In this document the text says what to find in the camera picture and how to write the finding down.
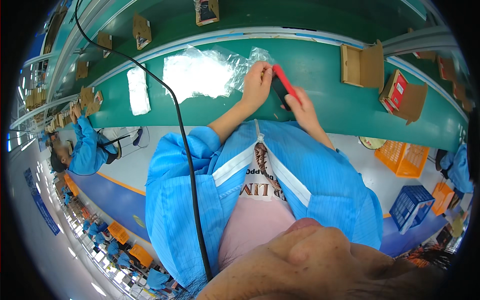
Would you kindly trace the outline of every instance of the white packaging sheet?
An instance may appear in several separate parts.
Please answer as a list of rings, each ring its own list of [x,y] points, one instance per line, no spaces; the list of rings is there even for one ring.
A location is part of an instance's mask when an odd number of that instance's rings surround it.
[[[130,107],[134,116],[146,114],[151,110],[147,93],[146,72],[135,67],[127,72]]]
[[[163,81],[174,91],[178,103],[197,95],[228,97],[233,67],[214,50],[200,51],[188,46],[183,52],[164,59]]]

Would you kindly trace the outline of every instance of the cap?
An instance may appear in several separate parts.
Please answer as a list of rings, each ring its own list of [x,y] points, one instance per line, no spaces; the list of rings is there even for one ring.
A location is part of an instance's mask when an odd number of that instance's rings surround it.
[[[65,165],[60,161],[55,149],[52,149],[52,154],[50,156],[50,164],[52,165],[52,169],[57,173],[62,173],[65,171]]]

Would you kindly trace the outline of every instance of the clear plastic film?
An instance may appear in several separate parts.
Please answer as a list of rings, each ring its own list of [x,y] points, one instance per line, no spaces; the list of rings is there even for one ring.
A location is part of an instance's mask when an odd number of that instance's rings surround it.
[[[222,56],[222,59],[233,69],[233,75],[227,83],[229,88],[243,92],[243,78],[250,68],[248,59],[218,45],[215,45],[213,50],[217,51]]]
[[[243,92],[243,79],[259,60],[275,64],[268,51],[258,47],[252,47],[247,59],[217,45],[205,51],[187,46],[164,59],[163,81],[175,92],[178,103],[198,95],[228,97],[234,90]]]
[[[266,61],[272,66],[275,64],[275,60],[270,56],[267,50],[258,47],[252,47],[252,50],[250,51],[250,56],[248,57],[249,69],[254,63],[259,60]]]
[[[163,81],[175,91],[178,103],[197,95],[228,97],[234,66],[215,50],[200,51],[188,46],[183,52],[164,59]]]
[[[127,72],[130,107],[134,116],[146,114],[151,110],[147,93],[146,72],[135,67]]]

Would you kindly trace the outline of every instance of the orange plastic crate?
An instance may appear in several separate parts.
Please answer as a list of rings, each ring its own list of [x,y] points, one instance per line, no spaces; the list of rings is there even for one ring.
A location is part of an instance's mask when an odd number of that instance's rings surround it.
[[[432,193],[432,196],[435,198],[435,203],[432,206],[432,211],[437,216],[446,212],[454,194],[455,192],[450,189],[450,187],[445,182],[437,183]]]
[[[140,263],[146,267],[149,267],[153,261],[153,257],[142,246],[137,244],[130,249],[130,254],[138,258]]]
[[[84,219],[86,219],[90,216],[90,213],[88,212],[88,210],[85,207],[82,208],[82,216],[84,217]]]
[[[112,236],[120,243],[125,244],[126,241],[130,238],[128,233],[125,231],[125,228],[122,227],[116,221],[113,221],[110,226],[107,227],[108,231],[112,234]]]
[[[73,182],[73,180],[70,178],[70,176],[68,174],[65,174],[65,176],[63,176],[63,179],[65,180],[65,183],[68,185],[70,191],[72,191],[73,195],[78,196],[78,187],[75,184],[75,182]]]
[[[398,177],[419,178],[427,161],[428,147],[403,142],[386,141],[375,150],[375,157]]]

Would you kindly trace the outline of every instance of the blue plastic crate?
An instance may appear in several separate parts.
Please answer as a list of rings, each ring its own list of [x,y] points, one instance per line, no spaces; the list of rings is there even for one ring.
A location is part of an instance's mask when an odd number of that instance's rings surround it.
[[[410,223],[409,228],[420,224],[434,202],[435,198],[422,185],[405,185],[390,209],[398,231],[402,232]]]

